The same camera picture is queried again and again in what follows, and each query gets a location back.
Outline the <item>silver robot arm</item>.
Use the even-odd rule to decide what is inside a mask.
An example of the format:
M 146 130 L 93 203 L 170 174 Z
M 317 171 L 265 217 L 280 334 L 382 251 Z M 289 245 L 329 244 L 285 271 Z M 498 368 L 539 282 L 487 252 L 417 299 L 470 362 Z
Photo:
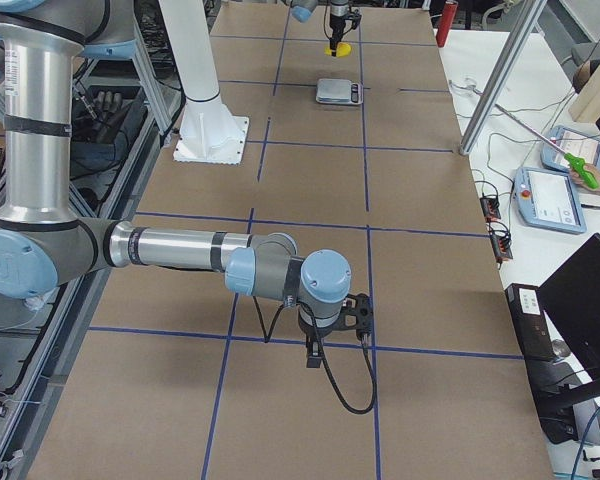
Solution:
M 306 23 L 319 5 L 318 0 L 285 1 L 291 15 L 299 22 Z M 352 47 L 344 42 L 344 36 L 356 30 L 361 23 L 360 10 L 352 6 L 351 1 L 329 0 L 326 2 L 323 15 L 323 33 L 328 40 L 325 54 L 335 58 L 351 54 Z
M 335 330 L 352 330 L 368 346 L 369 299 L 351 293 L 350 265 L 336 251 L 303 257 L 284 233 L 143 228 L 70 209 L 74 60 L 86 47 L 133 43 L 135 27 L 130 1 L 0 1 L 7 160 L 0 293 L 34 297 L 130 264 L 213 271 L 233 292 L 296 308 L 311 367 L 326 366 L 323 340 Z

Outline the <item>person's hand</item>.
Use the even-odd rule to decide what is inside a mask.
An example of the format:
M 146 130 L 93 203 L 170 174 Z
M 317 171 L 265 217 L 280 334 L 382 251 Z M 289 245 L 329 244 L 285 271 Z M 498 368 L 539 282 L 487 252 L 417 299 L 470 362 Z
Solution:
M 570 170 L 570 177 L 571 180 L 579 187 L 584 188 L 585 190 L 592 192 L 594 194 L 600 194 L 600 172 L 592 165 L 590 164 L 585 164 L 584 165 L 584 170 L 586 172 L 588 172 L 590 174 L 590 176 L 595 180 L 595 182 L 597 183 L 597 187 L 596 188 L 592 188 L 590 187 L 585 180 L 582 178 L 582 176 L 575 170 L 571 169 Z

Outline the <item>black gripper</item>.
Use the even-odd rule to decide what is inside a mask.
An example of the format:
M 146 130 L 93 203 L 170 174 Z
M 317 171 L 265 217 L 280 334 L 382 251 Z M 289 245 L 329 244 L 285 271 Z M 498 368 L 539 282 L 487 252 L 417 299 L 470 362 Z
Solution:
M 346 33 L 356 30 L 361 23 L 361 13 L 351 5 L 329 6 L 329 51 L 332 57 L 339 56 L 340 41 Z
M 313 328 L 308 310 L 301 306 L 298 313 L 298 324 L 305 335 L 311 339 L 325 338 L 336 331 L 354 331 L 357 339 L 364 346 L 369 346 L 372 333 L 370 297 L 364 293 L 348 294 L 335 319 L 327 326 L 316 325 L 316 329 Z M 305 346 L 306 367 L 319 369 L 321 367 L 320 344 L 314 340 L 307 340 Z

